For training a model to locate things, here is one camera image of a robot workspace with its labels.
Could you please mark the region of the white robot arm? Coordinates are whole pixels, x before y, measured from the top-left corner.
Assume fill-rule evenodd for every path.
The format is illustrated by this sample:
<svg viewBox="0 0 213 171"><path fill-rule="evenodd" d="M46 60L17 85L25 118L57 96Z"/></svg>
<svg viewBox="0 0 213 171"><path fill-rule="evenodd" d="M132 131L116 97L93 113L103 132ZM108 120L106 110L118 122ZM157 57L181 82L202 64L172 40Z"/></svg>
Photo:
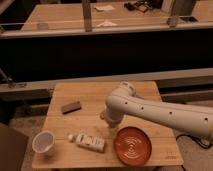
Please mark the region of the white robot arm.
<svg viewBox="0 0 213 171"><path fill-rule="evenodd" d="M136 96L130 82L121 82L106 98L103 117L110 127L125 114L145 119L213 142L213 108L161 101Z"/></svg>

